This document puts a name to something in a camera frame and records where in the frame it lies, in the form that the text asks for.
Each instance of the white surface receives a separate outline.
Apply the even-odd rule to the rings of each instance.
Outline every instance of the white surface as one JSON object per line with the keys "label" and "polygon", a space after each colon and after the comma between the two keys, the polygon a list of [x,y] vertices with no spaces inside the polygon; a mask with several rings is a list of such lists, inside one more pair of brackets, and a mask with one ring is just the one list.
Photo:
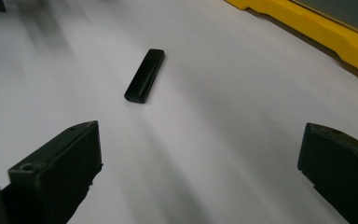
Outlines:
{"label": "white surface", "polygon": [[[358,77],[222,0],[7,1],[0,187],[97,119],[104,167],[70,223],[346,223],[296,168],[307,122],[358,138]],[[123,94],[164,49],[145,105]]]}

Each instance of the yellow frame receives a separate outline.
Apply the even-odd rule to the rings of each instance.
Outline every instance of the yellow frame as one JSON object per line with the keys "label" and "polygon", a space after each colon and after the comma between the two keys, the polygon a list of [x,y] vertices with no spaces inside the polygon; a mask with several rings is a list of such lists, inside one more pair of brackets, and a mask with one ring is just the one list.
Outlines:
{"label": "yellow frame", "polygon": [[234,7],[247,7],[281,21],[335,51],[358,68],[358,33],[289,0],[226,0]]}

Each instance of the yellow tray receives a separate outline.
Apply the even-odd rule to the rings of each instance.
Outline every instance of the yellow tray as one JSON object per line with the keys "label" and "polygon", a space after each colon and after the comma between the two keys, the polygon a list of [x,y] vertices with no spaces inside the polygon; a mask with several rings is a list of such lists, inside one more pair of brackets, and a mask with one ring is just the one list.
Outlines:
{"label": "yellow tray", "polygon": [[247,7],[281,21],[335,51],[358,68],[358,33],[289,0],[226,0],[234,7]]}

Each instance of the gray surface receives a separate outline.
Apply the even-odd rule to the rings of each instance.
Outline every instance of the gray surface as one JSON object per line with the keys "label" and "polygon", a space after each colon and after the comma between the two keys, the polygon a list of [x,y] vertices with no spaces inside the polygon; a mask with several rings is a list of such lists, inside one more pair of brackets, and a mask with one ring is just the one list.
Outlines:
{"label": "gray surface", "polygon": [[358,0],[294,0],[358,31]]}
{"label": "gray surface", "polygon": [[[104,167],[70,223],[345,223],[296,168],[305,124],[358,138],[358,77],[220,0],[11,1],[0,13],[0,186],[77,123]],[[145,105],[123,97],[148,49]]]}

